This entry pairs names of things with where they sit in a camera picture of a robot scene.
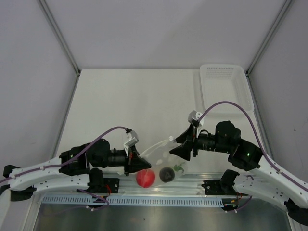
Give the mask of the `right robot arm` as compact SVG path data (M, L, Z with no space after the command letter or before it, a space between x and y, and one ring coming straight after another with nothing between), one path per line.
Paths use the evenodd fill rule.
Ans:
M226 170L219 181L225 195L241 193L271 203L296 222L308 224L308 184L287 176L260 147L241 138L241 131L230 121L219 122L215 133L203 134L196 122L175 139L178 147L170 150L186 161L199 150L228 154L228 161L244 174Z

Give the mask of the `clear zip top bag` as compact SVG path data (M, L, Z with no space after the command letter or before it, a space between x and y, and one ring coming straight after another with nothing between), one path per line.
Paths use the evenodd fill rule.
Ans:
M145 159L152 165L150 169L155 173L155 181L150 188L166 184L163 183L159 178L159 172L162 168L164 167L172 168L175 164L179 164L181 162L186 162L187 164L186 160L169 153L170 150L176 148L177 146L179 146L179 144L176 144L175 138L169 137L168 139L163 140L153 145L152 147L148 148L140 155L143 159ZM175 172L174 180L184 175L187 172L187 170L188 170L188 165L186 171L183 174Z

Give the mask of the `black round food item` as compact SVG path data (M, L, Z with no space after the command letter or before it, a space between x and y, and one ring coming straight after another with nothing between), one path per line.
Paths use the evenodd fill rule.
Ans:
M163 183L171 182L175 178L175 172L170 167L164 167L159 172L159 178Z

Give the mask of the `red tomato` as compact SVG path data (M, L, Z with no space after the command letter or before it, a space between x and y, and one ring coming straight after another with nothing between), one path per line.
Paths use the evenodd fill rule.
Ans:
M136 182L143 188L149 188L155 181L155 173L151 169L144 169L136 174Z

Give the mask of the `white daikon radish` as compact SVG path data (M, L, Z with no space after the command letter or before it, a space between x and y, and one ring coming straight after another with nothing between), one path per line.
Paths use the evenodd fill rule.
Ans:
M180 173L180 174L183 174L185 171L186 171L186 168L187 168L187 164L186 162L181 162L179 164L175 164L172 169L177 172L177 173Z

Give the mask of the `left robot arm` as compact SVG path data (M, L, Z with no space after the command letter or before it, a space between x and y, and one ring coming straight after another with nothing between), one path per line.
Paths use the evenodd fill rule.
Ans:
M151 168L151 164L140 157L136 146L126 149L111 149L105 139L93 145L89 143L61 153L58 157L38 166L37 171L5 166L3 176L8 182L0 192L11 192L11 201L24 201L35 194L54 191L108 193L118 183L117 178L104 179L102 169L122 167L125 175Z

